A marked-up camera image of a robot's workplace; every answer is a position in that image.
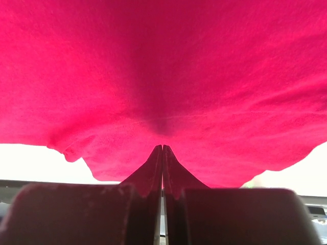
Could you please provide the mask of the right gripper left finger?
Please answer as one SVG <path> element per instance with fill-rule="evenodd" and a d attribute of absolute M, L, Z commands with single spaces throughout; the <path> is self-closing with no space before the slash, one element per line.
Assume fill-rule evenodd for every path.
<path fill-rule="evenodd" d="M 34 182 L 14 197 L 1 244 L 159 244 L 162 147 L 118 185 Z"/>

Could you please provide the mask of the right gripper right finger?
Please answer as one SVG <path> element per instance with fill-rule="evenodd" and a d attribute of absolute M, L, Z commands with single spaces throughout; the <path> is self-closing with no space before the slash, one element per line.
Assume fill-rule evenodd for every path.
<path fill-rule="evenodd" d="M 167 244 L 320 244 L 300 197 L 281 188 L 209 188 L 163 147 Z"/>

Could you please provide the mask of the magenta t shirt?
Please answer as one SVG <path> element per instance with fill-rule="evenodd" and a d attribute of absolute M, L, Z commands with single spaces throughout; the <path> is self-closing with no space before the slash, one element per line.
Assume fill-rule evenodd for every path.
<path fill-rule="evenodd" d="M 167 144 L 239 187 L 326 142 L 326 1 L 1 1 L 1 142 L 122 180 Z"/>

